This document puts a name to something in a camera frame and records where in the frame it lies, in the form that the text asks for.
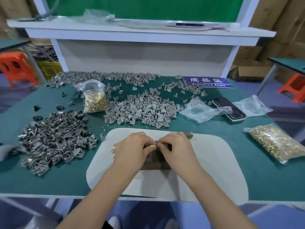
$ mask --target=green tabletop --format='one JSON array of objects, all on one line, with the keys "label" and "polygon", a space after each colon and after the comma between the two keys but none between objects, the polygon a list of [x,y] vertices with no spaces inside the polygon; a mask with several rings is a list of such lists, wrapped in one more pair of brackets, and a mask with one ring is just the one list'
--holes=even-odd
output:
[{"label": "green tabletop", "polygon": [[285,66],[293,71],[305,75],[305,59],[279,59],[268,58],[281,66]]},{"label": "green tabletop", "polygon": [[15,47],[21,47],[25,44],[31,42],[30,40],[22,40],[22,39],[1,39],[0,40],[0,52],[12,49]]},{"label": "green tabletop", "polygon": [[[128,94],[142,93],[145,89],[171,83],[172,77],[157,78],[145,87],[138,87],[133,91],[133,84],[126,84],[122,81],[105,80],[104,83],[118,85],[122,83],[119,94],[118,91],[112,96],[119,96],[119,101],[124,100]],[[238,88],[206,88],[208,96],[202,97],[209,101],[216,97],[224,96],[230,101],[238,101],[245,96]],[[79,97],[73,99],[76,94],[75,88],[65,86],[62,88],[40,87],[37,91],[17,103],[1,115],[0,142],[4,144],[17,144],[18,132],[29,122],[32,122],[34,115],[48,117],[49,112],[57,112],[56,105],[66,106],[66,110],[83,110],[83,100]],[[180,89],[174,88],[172,92],[161,90],[162,98],[169,98],[177,104],[182,104],[182,99],[188,97],[190,100],[191,92],[186,91],[185,95],[180,94]],[[69,107],[69,101],[75,101],[76,105]],[[35,112],[33,106],[38,105],[40,110]],[[104,133],[102,127],[110,131],[103,119],[105,113],[87,114],[89,119],[89,129],[98,138],[100,133]],[[168,131],[188,131],[193,133],[211,134],[224,139],[234,152],[238,164],[246,178],[249,189],[249,200],[264,201],[305,201],[305,159],[297,158],[282,165],[275,161],[265,150],[256,143],[249,135],[243,132],[244,127],[255,127],[273,123],[267,116],[250,117],[244,121],[232,122],[225,116],[216,116],[209,122],[198,124],[189,120],[183,115],[177,114],[177,119],[173,119],[170,128],[161,128]],[[118,128],[123,124],[112,124],[110,127]],[[143,125],[139,121],[135,124],[136,128],[155,127]],[[59,195],[59,196],[86,196],[90,188],[86,182],[86,170],[94,157],[100,144],[94,150],[85,154],[82,159],[74,159],[70,163],[61,163],[52,167],[48,173],[42,177],[33,175],[29,170],[20,166],[19,162],[23,155],[15,155],[7,160],[0,162],[0,193],[9,194],[28,194],[28,195]]]}]

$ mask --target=bag of brass inserts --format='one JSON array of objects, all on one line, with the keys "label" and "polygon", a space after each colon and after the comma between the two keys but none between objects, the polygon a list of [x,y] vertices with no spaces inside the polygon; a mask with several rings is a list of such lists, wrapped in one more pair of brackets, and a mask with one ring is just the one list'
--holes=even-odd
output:
[{"label": "bag of brass inserts", "polygon": [[91,79],[86,82],[74,85],[85,96],[84,113],[94,113],[104,111],[108,106],[106,94],[104,92],[105,84]]},{"label": "bag of brass inserts", "polygon": [[305,156],[305,147],[275,125],[244,128],[264,149],[282,164],[291,158]]}]

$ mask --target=person's left hand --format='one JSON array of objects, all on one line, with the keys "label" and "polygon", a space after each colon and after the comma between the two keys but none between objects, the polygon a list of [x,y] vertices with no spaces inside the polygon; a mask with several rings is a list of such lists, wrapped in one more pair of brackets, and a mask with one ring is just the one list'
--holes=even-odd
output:
[{"label": "person's left hand", "polygon": [[156,142],[144,132],[132,133],[116,144],[112,166],[133,178],[143,166],[147,155],[156,149]]}]

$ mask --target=sign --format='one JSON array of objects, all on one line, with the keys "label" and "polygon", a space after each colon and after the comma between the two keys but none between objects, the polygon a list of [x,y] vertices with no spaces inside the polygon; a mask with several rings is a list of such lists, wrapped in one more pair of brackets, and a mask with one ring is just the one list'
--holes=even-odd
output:
[{"label": "sign", "polygon": [[225,78],[184,76],[188,85],[204,88],[233,88]]}]

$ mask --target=white work mat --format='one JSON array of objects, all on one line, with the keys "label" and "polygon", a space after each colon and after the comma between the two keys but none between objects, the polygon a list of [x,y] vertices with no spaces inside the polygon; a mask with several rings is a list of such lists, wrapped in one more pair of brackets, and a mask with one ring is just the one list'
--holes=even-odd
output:
[{"label": "white work mat", "polygon": [[[170,133],[137,128],[111,130],[87,169],[86,179],[91,189],[112,164],[110,150],[113,145],[134,132],[145,132],[154,140]],[[207,134],[194,133],[190,141],[200,165],[220,188],[235,204],[245,204],[249,200],[247,183],[230,146],[220,137]],[[163,198],[165,201],[198,202],[191,189],[173,170],[140,170],[123,194]]]}]

